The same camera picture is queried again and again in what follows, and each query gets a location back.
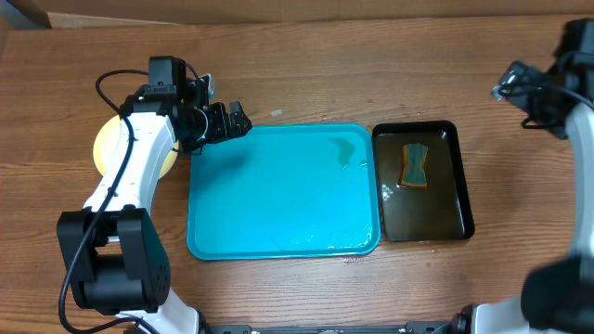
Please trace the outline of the green yellow sponge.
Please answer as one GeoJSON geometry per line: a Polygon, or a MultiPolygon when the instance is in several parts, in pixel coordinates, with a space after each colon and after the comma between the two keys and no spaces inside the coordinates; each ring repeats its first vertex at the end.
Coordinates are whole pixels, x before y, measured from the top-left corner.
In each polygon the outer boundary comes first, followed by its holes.
{"type": "Polygon", "coordinates": [[[421,143],[410,143],[402,147],[402,169],[398,185],[409,189],[426,189],[425,162],[428,148],[421,143]]]}

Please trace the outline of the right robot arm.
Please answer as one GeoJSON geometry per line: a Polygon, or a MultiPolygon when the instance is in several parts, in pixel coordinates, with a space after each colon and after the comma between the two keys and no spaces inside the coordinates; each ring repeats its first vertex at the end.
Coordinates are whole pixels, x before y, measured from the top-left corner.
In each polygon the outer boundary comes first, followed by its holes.
{"type": "Polygon", "coordinates": [[[520,293],[469,304],[438,333],[590,333],[593,330],[593,20],[562,26],[552,64],[511,62],[492,89],[524,112],[522,128],[567,142],[572,206],[567,252],[530,271],[520,293]]]}

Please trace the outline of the yellow-green plate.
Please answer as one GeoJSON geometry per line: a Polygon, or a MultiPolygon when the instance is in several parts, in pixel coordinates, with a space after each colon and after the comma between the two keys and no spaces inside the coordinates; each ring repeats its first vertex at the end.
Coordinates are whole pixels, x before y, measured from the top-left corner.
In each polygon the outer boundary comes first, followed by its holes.
{"type": "MultiPolygon", "coordinates": [[[[117,147],[120,137],[120,118],[112,117],[99,130],[93,145],[93,159],[98,171],[104,175],[109,167],[112,153],[117,147]]],[[[179,143],[174,144],[174,150],[170,151],[161,167],[159,178],[163,178],[174,166],[178,153],[175,151],[179,143]]]]}

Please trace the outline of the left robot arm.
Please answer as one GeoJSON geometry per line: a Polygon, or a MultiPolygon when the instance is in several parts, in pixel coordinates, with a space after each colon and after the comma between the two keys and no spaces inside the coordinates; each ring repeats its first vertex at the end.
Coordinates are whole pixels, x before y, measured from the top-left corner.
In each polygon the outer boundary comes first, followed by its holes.
{"type": "Polygon", "coordinates": [[[238,101],[212,103],[213,77],[199,76],[181,58],[152,57],[141,85],[112,109],[120,135],[109,167],[79,211],[63,212],[58,243],[66,275],[58,297],[60,324],[66,298],[111,320],[93,333],[131,323],[137,333],[208,333],[200,311],[171,287],[169,258],[150,212],[169,153],[199,155],[204,146],[245,136],[252,123],[238,101]]]}

